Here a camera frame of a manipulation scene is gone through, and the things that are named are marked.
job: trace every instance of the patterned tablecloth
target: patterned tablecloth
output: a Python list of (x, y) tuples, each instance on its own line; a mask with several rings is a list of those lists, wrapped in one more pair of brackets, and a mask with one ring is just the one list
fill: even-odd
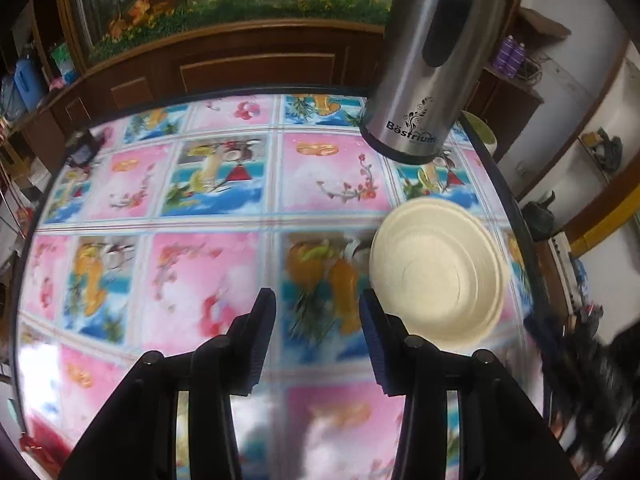
[[(457, 124), (431, 164), (396, 164), (360, 137), (363, 104), (231, 96), (92, 130), (106, 143), (90, 171), (58, 176), (22, 280), (20, 395), (37, 442), (63, 462), (144, 351), (195, 349), (270, 286), (278, 317), (262, 379), (232, 403), (245, 477), (388, 478), (403, 399), (385, 397), (373, 378), (356, 297), (376, 227), (426, 194), (481, 219), (510, 264), (504, 312), (482, 346), (527, 386), (529, 286), (464, 131)], [(178, 478), (189, 474), (186, 405), (181, 394)], [(457, 436), (452, 397), (450, 476)]]

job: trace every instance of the wall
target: wall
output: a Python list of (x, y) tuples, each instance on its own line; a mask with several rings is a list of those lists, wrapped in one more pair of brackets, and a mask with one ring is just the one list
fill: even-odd
[(587, 271), (589, 297), (604, 307), (598, 335), (610, 342), (640, 317), (640, 244), (627, 223), (580, 257)]
[(522, 6), (562, 23), (572, 34), (538, 53), (550, 58), (536, 86), (545, 103), (498, 164), (515, 194), (575, 130), (626, 43), (624, 28), (604, 0), (523, 0)]

